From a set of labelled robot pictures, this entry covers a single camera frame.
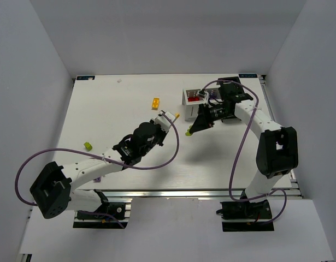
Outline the red lego brick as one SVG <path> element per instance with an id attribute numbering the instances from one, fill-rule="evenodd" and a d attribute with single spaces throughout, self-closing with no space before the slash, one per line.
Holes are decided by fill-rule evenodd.
<path id="1" fill-rule="evenodd" d="M 191 102 L 200 102 L 202 101 L 203 99 L 200 98 L 200 97 L 188 97 L 188 102 L 191 103 Z"/>

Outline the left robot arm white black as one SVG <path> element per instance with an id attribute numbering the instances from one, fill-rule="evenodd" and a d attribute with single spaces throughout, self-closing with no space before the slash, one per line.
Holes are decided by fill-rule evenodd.
<path id="1" fill-rule="evenodd" d="M 121 156 L 115 163 L 110 163 L 104 157 L 89 158 L 65 166 L 48 163 L 30 187 L 43 217 L 54 218 L 65 210 L 102 210 L 108 204 L 104 194 L 98 189 L 81 190 L 80 187 L 100 176 L 138 164 L 155 145 L 163 145 L 170 127 L 169 123 L 141 123 L 133 134 L 125 136 L 113 146 L 113 150 Z"/>

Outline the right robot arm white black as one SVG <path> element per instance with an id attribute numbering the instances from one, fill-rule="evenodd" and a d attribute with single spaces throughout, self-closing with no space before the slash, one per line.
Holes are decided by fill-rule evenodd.
<path id="1" fill-rule="evenodd" d="M 257 171 L 245 188 L 241 202 L 260 203 L 273 194 L 273 187 L 286 174 L 298 166 L 297 132 L 293 127 L 283 127 L 268 117 L 259 107 L 258 95 L 243 84 L 230 79 L 217 79 L 221 102 L 213 104 L 203 87 L 197 96 L 203 99 L 198 115 L 187 135 L 212 128 L 215 121 L 237 118 L 246 125 L 232 166 L 235 173 L 238 158 L 246 137 L 252 132 L 258 139 L 256 153 Z"/>

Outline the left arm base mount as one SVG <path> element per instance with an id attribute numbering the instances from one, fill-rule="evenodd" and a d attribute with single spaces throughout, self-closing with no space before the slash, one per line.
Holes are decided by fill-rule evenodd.
<path id="1" fill-rule="evenodd" d="M 100 190 L 94 190 L 101 204 L 94 211 L 77 211 L 73 228 L 125 229 L 128 224 L 125 202 L 111 202 Z"/>

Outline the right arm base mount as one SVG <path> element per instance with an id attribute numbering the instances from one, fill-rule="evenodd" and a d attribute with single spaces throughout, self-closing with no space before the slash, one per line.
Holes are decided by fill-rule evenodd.
<path id="1" fill-rule="evenodd" d="M 274 231 L 273 216 L 267 199 L 251 203 L 224 201 L 216 214 L 221 216 L 223 232 Z"/>

